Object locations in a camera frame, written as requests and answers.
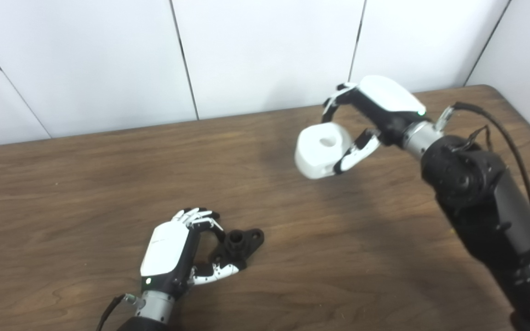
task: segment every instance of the cable connector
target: cable connector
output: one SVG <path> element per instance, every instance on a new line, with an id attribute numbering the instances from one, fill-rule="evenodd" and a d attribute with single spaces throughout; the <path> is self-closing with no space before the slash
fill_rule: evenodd
<path id="1" fill-rule="evenodd" d="M 124 302 L 132 304 L 136 307 L 136 309 L 141 309 L 147 304 L 146 300 L 143 300 L 135 295 L 131 295 L 130 293 L 126 293 L 124 295 Z"/>
<path id="2" fill-rule="evenodd" d="M 435 130 L 436 131 L 443 131 L 451 117 L 453 116 L 453 111 L 455 108 L 449 106 L 444 111 L 443 114 L 439 117 L 439 119 L 435 122 Z"/>

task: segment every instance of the panel seam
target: panel seam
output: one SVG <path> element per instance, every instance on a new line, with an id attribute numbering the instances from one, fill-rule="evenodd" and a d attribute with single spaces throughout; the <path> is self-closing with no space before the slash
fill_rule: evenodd
<path id="1" fill-rule="evenodd" d="M 2 67 L 0 66 L 0 71 L 1 73 L 4 75 L 4 77 L 6 78 L 6 80 L 9 82 L 9 84 L 12 86 L 13 90 L 15 90 L 15 92 L 17 93 L 17 95 L 19 96 L 19 98 L 22 100 L 23 104 L 26 105 L 26 107 L 28 107 L 30 113 L 32 113 L 32 115 L 34 116 L 34 118 L 36 119 L 36 121 L 38 121 L 38 124 L 40 124 L 40 126 L 42 126 L 42 129 L 44 130 L 44 132 L 46 132 L 46 134 L 48 135 L 48 138 L 52 138 L 52 136 L 50 135 L 50 132 L 48 132 L 48 130 L 46 129 L 46 126 L 44 126 L 44 124 L 42 124 L 42 121 L 38 118 L 38 116 L 36 116 L 36 113 L 34 113 L 34 110 L 32 109 L 32 107 L 30 107 L 30 105 L 27 103 L 27 101 L 25 100 L 25 98 L 23 98 L 22 94 L 19 92 L 19 90 L 17 90 L 17 87 L 13 84 L 13 82 L 11 81 L 11 79 L 9 79 L 8 75 L 6 74 L 6 72 L 2 69 Z"/>
<path id="2" fill-rule="evenodd" d="M 347 81 L 351 81 L 351 75 L 353 74 L 353 66 L 355 65 L 355 56 L 357 55 L 357 45 L 359 45 L 359 37 L 361 36 L 361 28 L 363 27 L 363 16 L 365 14 L 365 7 L 368 5 L 368 0 L 363 3 L 363 9 L 361 10 L 361 19 L 359 20 L 359 29 L 357 30 L 357 37 L 355 38 L 355 49 L 353 49 L 353 58 L 351 59 L 351 67 L 349 68 L 349 77 Z"/>
<path id="3" fill-rule="evenodd" d="M 500 24 L 500 21 L 502 21 L 504 14 L 507 12 L 508 6 L 509 4 L 511 4 L 511 1 L 512 0 L 508 0 L 507 5 L 504 6 L 504 9 L 502 10 L 500 17 L 498 17 L 498 21 L 496 22 L 496 25 L 494 25 L 494 29 L 492 29 L 492 33 L 490 33 L 490 36 L 488 36 L 488 40 L 486 40 L 486 43 L 484 44 L 482 51 L 480 51 L 480 55 L 478 55 L 478 58 L 476 59 L 476 62 L 473 64 L 472 69 L 469 71 L 469 74 L 467 75 L 465 82 L 463 82 L 463 86 L 467 86 L 467 82 L 469 82 L 469 78 L 472 76 L 473 71 L 476 69 L 478 62 L 480 61 L 480 59 L 482 58 L 482 55 L 484 54 L 484 51 L 486 51 L 486 47 L 488 47 L 488 44 L 490 43 L 492 36 L 496 32 L 496 29 L 498 29 L 498 25 Z"/>
<path id="4" fill-rule="evenodd" d="M 200 115 L 197 111 L 196 97 L 191 86 L 190 71 L 187 68 L 187 59 L 185 58 L 185 52 L 183 51 L 183 42 L 181 42 L 181 33 L 179 33 L 179 25 L 177 24 L 177 17 L 175 16 L 175 7 L 173 6 L 173 0 L 169 0 L 171 6 L 171 15 L 173 16 L 173 23 L 175 24 L 175 32 L 177 32 L 177 40 L 179 41 L 179 48 L 181 49 L 181 58 L 183 58 L 183 67 L 185 67 L 185 75 L 187 76 L 187 84 L 190 88 L 191 102 L 193 103 L 193 109 L 196 112 L 196 119 L 200 120 Z"/>

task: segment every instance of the white object with hole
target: white object with hole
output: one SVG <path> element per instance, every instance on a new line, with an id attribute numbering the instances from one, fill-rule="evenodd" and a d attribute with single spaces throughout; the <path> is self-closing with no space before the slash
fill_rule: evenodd
<path id="1" fill-rule="evenodd" d="M 351 136 L 339 124 L 328 122 L 300 132 L 294 157 L 300 172 L 309 179 L 334 175 L 334 165 L 351 146 Z"/>

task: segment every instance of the black arm segment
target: black arm segment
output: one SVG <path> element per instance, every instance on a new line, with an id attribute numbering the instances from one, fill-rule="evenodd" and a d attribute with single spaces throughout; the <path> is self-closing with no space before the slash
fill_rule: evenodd
<path id="1" fill-rule="evenodd" d="M 498 155 L 477 145 L 437 140 L 421 158 L 423 180 L 467 251 L 490 270 L 515 312 L 518 331 L 530 331 L 530 205 Z"/>
<path id="2" fill-rule="evenodd" d="M 169 331 L 170 328 L 156 320 L 132 317 L 118 331 Z"/>

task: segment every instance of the silver cylindrical joint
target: silver cylindrical joint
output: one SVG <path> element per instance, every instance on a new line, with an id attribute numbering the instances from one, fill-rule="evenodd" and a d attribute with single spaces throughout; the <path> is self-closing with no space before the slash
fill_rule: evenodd
<path id="1" fill-rule="evenodd" d="M 175 305 L 174 297 L 159 291 L 145 291 L 141 299 L 144 306 L 136 310 L 135 316 L 154 319 L 166 325 Z"/>
<path id="2" fill-rule="evenodd" d="M 436 130 L 433 123 L 419 122 L 406 130 L 402 147 L 420 160 L 425 151 L 442 137 L 443 132 Z"/>
<path id="3" fill-rule="evenodd" d="M 145 301 L 142 298 L 137 297 L 135 295 L 131 295 L 130 293 L 126 293 L 124 295 L 124 301 L 126 303 L 132 304 L 137 309 L 141 309 L 142 307 L 144 307 L 145 304 Z"/>

